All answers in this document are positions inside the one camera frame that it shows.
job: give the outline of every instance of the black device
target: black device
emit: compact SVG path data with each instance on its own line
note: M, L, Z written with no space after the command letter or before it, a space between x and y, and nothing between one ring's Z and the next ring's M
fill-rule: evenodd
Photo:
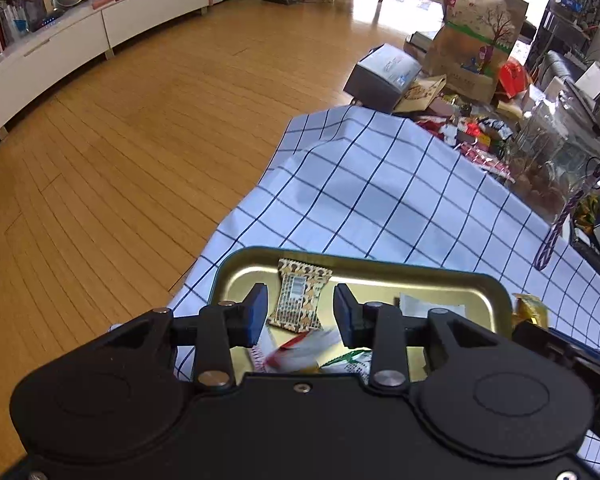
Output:
M257 342L267 305L256 284L198 316L157 309L33 371L11 397L27 458L9 478L599 478L576 456L594 415L586 384L444 308L403 317L338 284L344 345L373 349L368 384L247 373L237 385L230 348ZM191 382L173 374L183 345L196 346ZM407 346L424 347L426 380L410 382Z

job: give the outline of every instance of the red bag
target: red bag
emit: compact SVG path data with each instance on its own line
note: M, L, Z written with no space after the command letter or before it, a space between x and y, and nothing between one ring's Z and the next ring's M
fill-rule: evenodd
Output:
M510 57L500 69L499 79L509 99L525 91L529 86L525 68L513 57Z

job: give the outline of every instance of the tablecloth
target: tablecloth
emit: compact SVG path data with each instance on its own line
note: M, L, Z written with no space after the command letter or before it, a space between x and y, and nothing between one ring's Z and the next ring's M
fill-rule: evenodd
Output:
M258 185L210 238L170 308L196 314L219 265L248 246L482 272L550 308L550 324L600 348L600 277L560 239L532 267L549 226L412 121L345 106L292 119ZM180 348L189 377L193 348ZM589 433L581 456L600 467Z

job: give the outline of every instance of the tree illustration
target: tree illustration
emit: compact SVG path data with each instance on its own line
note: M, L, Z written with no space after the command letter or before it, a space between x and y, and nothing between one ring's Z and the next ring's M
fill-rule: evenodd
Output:
M507 9L503 9L501 6L488 9L487 15L480 16L478 21L484 23L493 31L493 40L491 40L493 46L498 43L508 45L513 39L511 14Z

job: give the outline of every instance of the cabinet drawer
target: cabinet drawer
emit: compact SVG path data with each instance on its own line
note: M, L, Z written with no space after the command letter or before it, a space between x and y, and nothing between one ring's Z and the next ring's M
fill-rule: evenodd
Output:
M116 46L177 16L208 6L209 0L122 0L102 10L107 36Z
M0 127L51 85L108 48L98 12L25 52L0 72Z

